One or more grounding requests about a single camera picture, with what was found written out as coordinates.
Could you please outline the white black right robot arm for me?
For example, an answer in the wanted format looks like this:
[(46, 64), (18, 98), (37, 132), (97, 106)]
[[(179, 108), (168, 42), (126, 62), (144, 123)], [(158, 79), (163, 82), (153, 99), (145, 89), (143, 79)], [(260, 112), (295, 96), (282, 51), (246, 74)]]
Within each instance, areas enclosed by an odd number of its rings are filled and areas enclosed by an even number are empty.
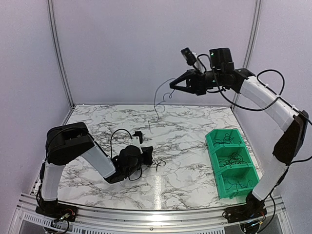
[(297, 162), (294, 158), (303, 145), (307, 126), (310, 124), (309, 115), (306, 111), (290, 105), (282, 97), (282, 91), (276, 93), (248, 69), (236, 69), (229, 48), (209, 50), (206, 56), (211, 69), (204, 72), (195, 67), (195, 63), (200, 61), (199, 56), (195, 56), (189, 48), (182, 49), (181, 53), (187, 64), (193, 68), (171, 81), (171, 89), (198, 96), (205, 95), (215, 87), (221, 95), (224, 94), (224, 89), (231, 89), (258, 106), (255, 109), (237, 104), (237, 108), (265, 112), (283, 131), (282, 137), (273, 148), (273, 158), (267, 171), (249, 192), (246, 204), (242, 206), (242, 215), (252, 218), (283, 180), (289, 167)]

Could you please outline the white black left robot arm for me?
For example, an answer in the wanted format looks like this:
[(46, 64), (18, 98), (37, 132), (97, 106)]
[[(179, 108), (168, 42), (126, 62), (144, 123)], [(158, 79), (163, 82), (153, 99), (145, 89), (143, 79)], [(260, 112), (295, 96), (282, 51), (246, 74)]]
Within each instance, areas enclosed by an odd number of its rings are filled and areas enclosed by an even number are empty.
[(153, 147), (144, 147), (141, 131), (130, 134), (130, 144), (117, 156), (110, 157), (96, 142), (83, 122), (54, 127), (47, 132), (45, 159), (40, 169), (40, 186), (36, 194), (38, 207), (51, 217), (60, 215), (58, 187), (67, 164), (84, 158), (109, 184), (121, 182), (143, 165), (153, 163)]

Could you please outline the green three-compartment plastic bin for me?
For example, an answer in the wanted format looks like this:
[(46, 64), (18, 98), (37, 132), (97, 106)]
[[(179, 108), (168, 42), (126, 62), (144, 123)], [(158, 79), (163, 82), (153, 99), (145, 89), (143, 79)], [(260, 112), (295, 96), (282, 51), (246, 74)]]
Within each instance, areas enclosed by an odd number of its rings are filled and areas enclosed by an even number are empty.
[(259, 176), (238, 129), (213, 129), (205, 140), (218, 197), (246, 197), (259, 183)]

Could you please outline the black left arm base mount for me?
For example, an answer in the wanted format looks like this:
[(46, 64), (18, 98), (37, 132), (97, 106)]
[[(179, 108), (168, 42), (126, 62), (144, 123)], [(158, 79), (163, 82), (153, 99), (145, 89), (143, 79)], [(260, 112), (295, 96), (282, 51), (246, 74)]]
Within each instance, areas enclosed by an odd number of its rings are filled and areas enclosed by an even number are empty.
[(78, 208), (76, 206), (59, 203), (58, 200), (45, 201), (39, 197), (36, 198), (36, 213), (51, 217), (56, 221), (67, 220), (74, 222), (77, 216)]

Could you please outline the aluminium back-right corner post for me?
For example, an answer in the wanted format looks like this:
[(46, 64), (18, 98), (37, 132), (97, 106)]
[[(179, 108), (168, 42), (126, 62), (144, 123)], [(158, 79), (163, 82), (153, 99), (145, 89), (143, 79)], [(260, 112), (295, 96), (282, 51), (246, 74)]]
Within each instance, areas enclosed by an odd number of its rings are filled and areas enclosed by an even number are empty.
[(246, 50), (244, 61), (243, 61), (243, 68), (248, 69), (251, 63), (251, 58), (254, 52), (256, 39), (257, 39), (257, 35), (259, 32), (259, 27), (260, 27), (262, 5), (263, 5), (262, 0), (255, 1), (252, 26), (251, 26), (250, 36), (249, 36), (249, 40), (247, 44), (247, 50)]

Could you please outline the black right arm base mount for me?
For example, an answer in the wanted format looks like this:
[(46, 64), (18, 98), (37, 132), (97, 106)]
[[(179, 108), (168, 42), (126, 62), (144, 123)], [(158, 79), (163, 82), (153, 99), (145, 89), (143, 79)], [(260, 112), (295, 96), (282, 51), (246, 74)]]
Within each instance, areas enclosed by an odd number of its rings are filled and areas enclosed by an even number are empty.
[(264, 208), (264, 200), (258, 200), (252, 192), (245, 199), (245, 204), (228, 207), (224, 210), (222, 216), (228, 223), (247, 221), (267, 214)]

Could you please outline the aluminium front rail frame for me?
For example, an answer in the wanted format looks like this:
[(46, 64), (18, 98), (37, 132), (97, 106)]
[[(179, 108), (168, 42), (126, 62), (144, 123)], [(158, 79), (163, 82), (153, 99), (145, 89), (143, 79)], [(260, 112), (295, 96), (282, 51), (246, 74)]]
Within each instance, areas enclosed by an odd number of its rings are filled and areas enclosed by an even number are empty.
[[(52, 224), (52, 218), (35, 212), (35, 196), (21, 194), (9, 227), (10, 234), (22, 233), (25, 223), (64, 231), (65, 223)], [(229, 223), (223, 207), (181, 211), (131, 211), (77, 205), (70, 234), (226, 234), (242, 233), (249, 221)]]

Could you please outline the aluminium back-left corner post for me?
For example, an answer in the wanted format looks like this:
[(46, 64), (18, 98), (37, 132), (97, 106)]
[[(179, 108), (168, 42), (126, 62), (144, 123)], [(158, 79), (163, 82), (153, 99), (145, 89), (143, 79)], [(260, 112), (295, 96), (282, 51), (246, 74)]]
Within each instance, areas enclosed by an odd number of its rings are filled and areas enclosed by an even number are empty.
[(47, 0), (46, 3), (47, 3), (49, 25), (50, 25), (51, 35), (52, 35), (52, 43), (53, 43), (53, 48), (54, 48), (55, 55), (56, 55), (56, 61), (57, 61), (57, 66), (58, 66), (61, 82), (64, 88), (64, 92), (65, 92), (65, 96), (68, 101), (68, 104), (70, 108), (73, 109), (75, 107), (75, 103), (72, 97), (72, 92), (70, 90), (69, 81), (67, 78), (65, 65), (63, 62), (59, 36), (58, 36), (58, 30), (57, 30), (54, 1)]

